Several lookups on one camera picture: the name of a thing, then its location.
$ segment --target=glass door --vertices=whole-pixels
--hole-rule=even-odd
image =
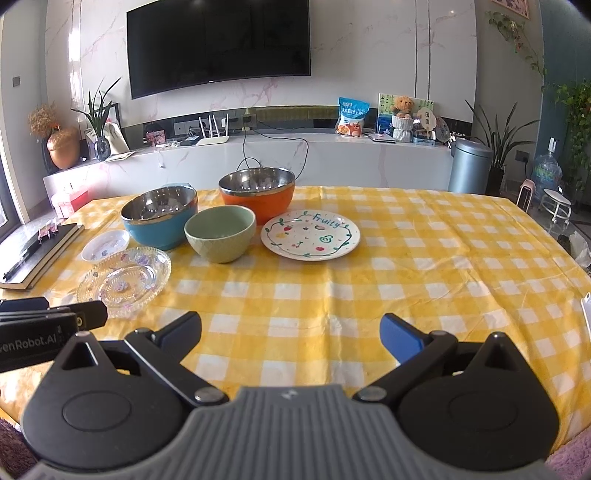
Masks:
[[[0,242],[20,226],[17,210],[14,208],[4,169],[0,164]]]

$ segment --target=gold vase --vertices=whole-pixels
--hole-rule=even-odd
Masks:
[[[47,141],[52,162],[61,170],[73,167],[80,158],[80,140],[76,127],[53,133]]]

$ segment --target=yellow checkered tablecloth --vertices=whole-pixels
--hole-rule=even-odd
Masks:
[[[80,258],[84,244],[122,227],[119,211],[128,199],[97,200],[72,217],[86,231],[28,295],[45,295],[52,305],[75,301],[90,268]],[[200,208],[220,203],[217,192],[199,192]],[[591,423],[591,349],[579,303],[591,280],[508,200],[301,187],[290,209],[303,208],[349,217],[361,244],[343,258],[308,263],[276,256],[256,236],[228,265],[210,265],[184,244],[169,252],[173,270],[164,291],[136,318],[111,319],[96,336],[156,330],[196,310],[203,336],[183,365],[233,397],[241,385],[329,382],[353,393],[395,366],[378,336],[385,312],[460,340],[504,330],[558,409],[556,445]],[[0,375],[0,407],[19,418],[46,369]]]

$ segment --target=black tv screen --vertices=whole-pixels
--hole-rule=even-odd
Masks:
[[[310,75],[309,0],[160,0],[127,12],[131,98]]]

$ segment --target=trash can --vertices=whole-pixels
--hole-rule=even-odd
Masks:
[[[449,192],[484,194],[491,169],[492,150],[481,143],[459,138],[452,146]]]

